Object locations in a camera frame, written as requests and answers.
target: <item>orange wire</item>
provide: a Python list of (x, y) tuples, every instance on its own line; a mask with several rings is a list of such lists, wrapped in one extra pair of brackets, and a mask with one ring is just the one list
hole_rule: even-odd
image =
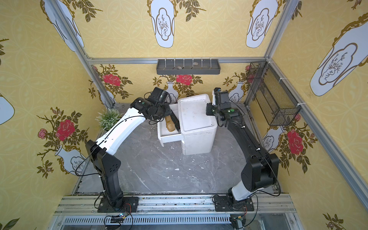
[(125, 204), (130, 206), (130, 213), (132, 213), (132, 206), (130, 204)]

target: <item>white vase illustration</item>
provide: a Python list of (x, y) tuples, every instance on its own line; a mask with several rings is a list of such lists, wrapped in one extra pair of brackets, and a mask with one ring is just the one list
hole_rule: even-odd
[[(83, 44), (83, 40), (81, 37), (81, 34), (79, 33), (78, 27), (74, 21), (73, 16), (71, 15), (68, 7), (62, 3), (61, 1), (57, 0), (57, 3), (60, 5), (61, 9), (63, 10), (63, 13), (65, 14), (65, 16), (68, 18), (68, 23), (72, 26), (72, 28), (74, 29), (73, 32), (75, 33), (75, 35), (78, 38), (78, 42), (81, 44), (82, 47), (84, 47)], [(51, 22), (51, 24), (54, 25), (56, 31), (59, 33), (60, 37), (64, 40), (64, 42), (67, 44), (67, 46), (72, 50), (72, 51), (76, 51), (75, 46), (72, 44), (72, 42), (70, 41), (70, 38), (67, 37), (66, 35), (66, 31), (60, 27), (60, 22), (58, 21), (58, 19), (56, 18), (56, 16), (54, 15), (53, 11), (52, 11), (52, 6), (49, 2), (49, 0), (44, 0), (44, 13), (47, 15), (49, 21)]]
[[(108, 90), (106, 90), (106, 92), (107, 92), (107, 95), (109, 96), (109, 98), (111, 99), (111, 101), (113, 103), (116, 103), (114, 95)], [(104, 97), (103, 94), (100, 93), (100, 91), (98, 91), (98, 93), (100, 94), (100, 99), (101, 99), (102, 104), (104, 104), (107, 107), (106, 98)]]
[(13, 106), (0, 94), (0, 125), (14, 116)]
[(322, 96), (351, 73), (368, 56), (368, 13), (346, 26), (311, 79), (311, 89)]
[(276, 130), (270, 129), (263, 137), (263, 145), (268, 152), (271, 152), (279, 145), (279, 136), (284, 133), (284, 127), (279, 126)]
[(166, 82), (167, 83), (167, 90), (166, 92), (169, 93), (170, 97), (171, 97), (171, 104), (175, 104), (178, 103), (178, 97), (179, 97), (179, 93), (173, 88), (175, 82)]
[(64, 161), (64, 169), (69, 173), (75, 175), (75, 170), (77, 169), (78, 175), (81, 175), (84, 166), (86, 165), (85, 157), (76, 149), (67, 152), (60, 146), (59, 150), (55, 153), (55, 156), (59, 156)]
[(242, 90), (242, 86), (244, 82), (238, 81), (236, 82), (237, 86), (235, 89), (229, 92), (229, 99), (232, 102), (239, 102), (243, 98), (244, 91)]
[(159, 46), (170, 48), (174, 44), (174, 5), (170, 0), (153, 0), (149, 7), (153, 32)]
[(262, 43), (278, 9), (279, 5), (276, 0), (260, 0), (256, 4), (245, 42), (248, 47), (256, 48)]

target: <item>open drawer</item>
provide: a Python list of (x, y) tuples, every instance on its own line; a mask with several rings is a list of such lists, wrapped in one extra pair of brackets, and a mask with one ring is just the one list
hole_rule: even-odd
[[(174, 112), (175, 116), (179, 119), (178, 104), (171, 104), (170, 108)], [(162, 147), (164, 143), (181, 141), (183, 139), (181, 133), (179, 133), (176, 129), (172, 132), (167, 130), (165, 119), (157, 123), (157, 136)]]

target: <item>yellow wallpaper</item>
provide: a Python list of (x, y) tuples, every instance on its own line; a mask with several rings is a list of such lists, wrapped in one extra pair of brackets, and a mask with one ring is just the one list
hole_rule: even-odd
[[(357, 66), (346, 78), (335, 83), (335, 86), (322, 96), (314, 94), (310, 81), (321, 61), (332, 48), (335, 38), (339, 38), (345, 26), (351, 22), (359, 20), (367, 22), (367, 12), (367, 1), (308, 1), (301, 10), (303, 17), (289, 23), (273, 57), (366, 182), (368, 182), (366, 138), (368, 65)], [(343, 40), (346, 44), (354, 42), (359, 46), (356, 54), (367, 56), (367, 36), (364, 35), (368, 31), (367, 25), (368, 23), (362, 25), (365, 29), (363, 28), (360, 33), (344, 34), (339, 42)], [(365, 58), (358, 59), (356, 56), (353, 58), (353, 61), (358, 63), (361, 61), (364, 63), (364, 60)]]
[[(281, 15), (276, 15), (269, 30), (266, 24), (263, 25), (261, 33), (267, 28), (263, 42), (257, 48), (250, 48), (245, 42), (250, 11), (253, 3), (259, 0), (190, 0), (188, 4), (200, 6), (195, 7), (199, 13), (193, 10), (196, 16), (189, 21), (186, 18), (190, 13), (186, 12), (192, 7), (180, 9), (183, 0), (176, 1), (178, 13), (174, 18), (173, 45), (163, 48), (156, 41), (146, 0), (91, 0), (93, 7), (88, 7), (83, 1), (85, 5), (82, 8), (86, 9), (86, 14), (83, 14), (82, 9), (73, 8), (73, 3), (78, 1), (64, 0), (71, 3), (70, 8), (74, 12), (84, 48), (90, 57), (259, 57), (264, 55)], [(152, 11), (160, 4), (157, 2), (166, 6), (169, 0), (152, 1)], [(259, 4), (272, 4), (276, 11), (282, 0), (262, 0)], [(267, 16), (264, 18), (268, 21), (272, 19)]]
[[(261, 132), (261, 136), (266, 140), (265, 143), (267, 146), (268, 142), (266, 137), (270, 135), (272, 131), (276, 131), (277, 133), (277, 130), (273, 130), (267, 125), (266, 119), (256, 102), (251, 102), (250, 108), (256, 125)], [(334, 230), (338, 229), (336, 226), (347, 230), (366, 229), (368, 224), (368, 213), (319, 141), (311, 141), (310, 137), (312, 137), (313, 140), (316, 138), (309, 126), (303, 129), (305, 127), (304, 119), (300, 117), (300, 115), (298, 115), (296, 119), (298, 121), (294, 121), (294, 123), (296, 123), (295, 127), (299, 128), (296, 129), (299, 133), (298, 136), (300, 133), (306, 134), (307, 132), (305, 130), (308, 130), (309, 136), (306, 134), (308, 137), (306, 143), (311, 143), (312, 147), (307, 144), (306, 149), (304, 141), (302, 145), (298, 145), (297, 141), (295, 141), (298, 138), (291, 134), (291, 130), (294, 129), (294, 127), (290, 126), (289, 128), (291, 130), (289, 132), (285, 131), (282, 135), (291, 138), (286, 140), (285, 137), (281, 137), (282, 140), (285, 140), (284, 144), (282, 144), (283, 141), (280, 141), (278, 144), (276, 143), (278, 148), (270, 153), (276, 153), (280, 158), (280, 162), (282, 162), (284, 160), (282, 158), (282, 152), (284, 152), (282, 146), (286, 146), (286, 149), (291, 150), (288, 155), (291, 154), (296, 157), (296, 160), (294, 160), (293, 157), (290, 159), (287, 157), (289, 163), (286, 168), (283, 168), (282, 164), (279, 164), (278, 179), (280, 180), (283, 191), (290, 194), (304, 229), (326, 229), (327, 224), (330, 226), (335, 224)], [(298, 146), (299, 150), (305, 149), (304, 155), (302, 154), (303, 150), (301, 152), (295, 151), (295, 146)], [(307, 164), (308, 169), (305, 173), (302, 164), (298, 162), (298, 157), (300, 156), (308, 157), (309, 164)], [(326, 220), (323, 214), (327, 215), (327, 213), (331, 218), (334, 218), (336, 214), (338, 219), (343, 219), (343, 223)]]
[[(54, 150), (61, 145), (75, 146), (69, 154), (79, 154), (80, 148), (85, 155), (83, 140), (77, 141), (82, 136), (96, 138), (99, 129), (95, 117), (103, 106), (90, 101), (89, 93), (81, 90), (88, 88), (89, 76), (46, 20), (39, 0), (4, 0), (0, 12), (0, 40), (8, 39), (0, 42), (0, 99), (11, 104), (4, 110), (3, 100), (0, 106), (0, 120), (7, 120), (0, 122), (0, 223), (4, 227), (20, 218), (12, 229), (44, 230), (62, 196), (69, 195), (77, 181), (65, 172), (70, 165), (63, 155), (66, 152)], [(56, 114), (51, 107), (59, 115), (64, 111), (66, 117), (52, 118)], [(9, 108), (14, 108), (13, 116), (7, 116), (13, 113)], [(37, 116), (46, 116), (53, 124), (58, 120), (62, 127), (53, 130), (52, 123)], [(76, 144), (68, 143), (69, 139)], [(37, 155), (45, 149), (51, 150)]]
[[(179, 98), (202, 93), (211, 96), (212, 90), (215, 87), (220, 87), (223, 90), (229, 90), (230, 97), (238, 92), (233, 97), (237, 101), (244, 100), (245, 92), (248, 90), (248, 84), (244, 77), (249, 63), (220, 65), (221, 73), (219, 75), (181, 75), (180, 77), (179, 75), (160, 77), (156, 73), (156, 65), (154, 64), (119, 64), (110, 65), (110, 67), (109, 65), (96, 65), (95, 69), (97, 69), (101, 81), (105, 84), (111, 97), (114, 97), (118, 103), (131, 103), (137, 97), (143, 97), (145, 93), (151, 92), (156, 86), (167, 90), (169, 85), (173, 85), (173, 89), (177, 91), (177, 94), (175, 92), (173, 94)], [(176, 82), (176, 84), (168, 84), (169, 80)]]

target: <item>gray shelf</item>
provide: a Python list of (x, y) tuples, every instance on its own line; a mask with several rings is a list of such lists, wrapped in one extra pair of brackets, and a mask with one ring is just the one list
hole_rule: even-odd
[(159, 75), (220, 74), (218, 59), (159, 59), (156, 66)]

